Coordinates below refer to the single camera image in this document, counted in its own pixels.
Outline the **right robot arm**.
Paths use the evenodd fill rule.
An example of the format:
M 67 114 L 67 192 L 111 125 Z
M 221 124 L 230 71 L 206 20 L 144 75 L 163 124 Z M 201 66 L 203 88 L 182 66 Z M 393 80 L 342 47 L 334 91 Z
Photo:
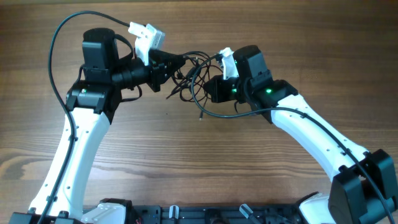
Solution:
M 304 223 L 377 223 L 397 210 L 394 161 L 370 152 L 318 115 L 285 80 L 275 80 L 255 45 L 225 48 L 216 55 L 223 73 L 205 84 L 212 102 L 247 103 L 251 115 L 292 136 L 331 181 L 328 195 L 311 194 L 298 203 Z

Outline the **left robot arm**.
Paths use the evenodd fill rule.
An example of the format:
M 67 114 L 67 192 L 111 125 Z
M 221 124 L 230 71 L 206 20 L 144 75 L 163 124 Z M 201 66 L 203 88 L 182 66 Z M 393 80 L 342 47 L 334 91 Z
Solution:
M 83 35 L 84 64 L 67 93 L 65 125 L 50 170 L 25 213 L 15 212 L 11 223 L 140 223 L 131 201 L 106 198 L 85 212 L 83 198 L 99 145 L 123 102 L 121 92 L 142 84 L 159 91 L 185 64 L 181 55 L 163 52 L 165 38 L 152 25 L 131 23 L 136 36 L 125 57 L 118 55 L 123 37 L 107 28 Z

